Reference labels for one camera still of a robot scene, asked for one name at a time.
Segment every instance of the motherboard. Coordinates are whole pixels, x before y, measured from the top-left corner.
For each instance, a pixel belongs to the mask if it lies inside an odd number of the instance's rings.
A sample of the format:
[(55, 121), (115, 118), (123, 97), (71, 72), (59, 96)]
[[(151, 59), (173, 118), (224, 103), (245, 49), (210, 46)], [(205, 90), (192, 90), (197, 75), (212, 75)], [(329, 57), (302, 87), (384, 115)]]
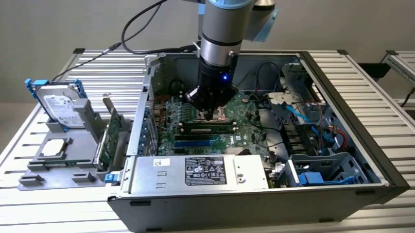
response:
[(200, 154), (260, 154), (268, 150), (257, 145), (261, 130), (245, 117), (252, 100), (236, 94), (224, 107), (218, 107), (210, 121), (178, 97), (158, 97), (154, 119), (158, 126), (158, 156)]

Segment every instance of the white wall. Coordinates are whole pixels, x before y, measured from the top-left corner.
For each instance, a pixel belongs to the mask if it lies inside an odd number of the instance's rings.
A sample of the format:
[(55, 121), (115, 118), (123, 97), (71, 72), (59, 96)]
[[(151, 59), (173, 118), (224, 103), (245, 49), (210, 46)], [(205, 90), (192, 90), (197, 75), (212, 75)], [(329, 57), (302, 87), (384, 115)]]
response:
[[(153, 2), (1, 0), (0, 101), (33, 101), (25, 78), (53, 77), (73, 48), (103, 49), (118, 41), (123, 23)], [(245, 42), (244, 49), (345, 49), (357, 61), (370, 62), (380, 60), (384, 50), (415, 50), (415, 0), (277, 0), (276, 5), (268, 41)], [(193, 3), (169, 0), (131, 47), (189, 44), (197, 33), (196, 8)], [(389, 77), (381, 82), (392, 91), (398, 81)]]

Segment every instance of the robotic arm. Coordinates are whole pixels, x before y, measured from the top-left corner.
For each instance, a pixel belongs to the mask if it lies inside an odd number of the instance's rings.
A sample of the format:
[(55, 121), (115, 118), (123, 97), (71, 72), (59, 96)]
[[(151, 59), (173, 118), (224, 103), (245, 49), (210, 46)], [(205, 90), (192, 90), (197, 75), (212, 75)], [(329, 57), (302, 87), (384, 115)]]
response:
[(272, 0), (205, 0), (197, 85), (185, 99), (206, 120), (237, 93), (232, 78), (241, 41), (264, 41), (274, 16)]

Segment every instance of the green circuit board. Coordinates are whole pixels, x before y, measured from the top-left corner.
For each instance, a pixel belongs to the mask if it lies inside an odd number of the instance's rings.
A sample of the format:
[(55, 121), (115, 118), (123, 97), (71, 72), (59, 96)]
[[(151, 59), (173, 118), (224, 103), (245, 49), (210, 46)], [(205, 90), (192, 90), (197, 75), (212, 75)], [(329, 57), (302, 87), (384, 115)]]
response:
[[(230, 148), (248, 149), (250, 154), (265, 156), (268, 149), (252, 141), (252, 134), (256, 138), (260, 137), (261, 130), (253, 127), (245, 118), (250, 102), (242, 103), (244, 97), (246, 97), (244, 94), (236, 94), (222, 109), (225, 119), (221, 122), (234, 120), (237, 130), (234, 133), (208, 134), (209, 145), (202, 147), (174, 146), (174, 136), (181, 135), (178, 123), (197, 122), (197, 110), (188, 103), (181, 103), (177, 97), (170, 97), (161, 105), (158, 104), (158, 108), (162, 107), (160, 119), (165, 121), (158, 123), (158, 156), (225, 154), (226, 150), (230, 153)], [(174, 149), (184, 149), (184, 152), (174, 153)]]

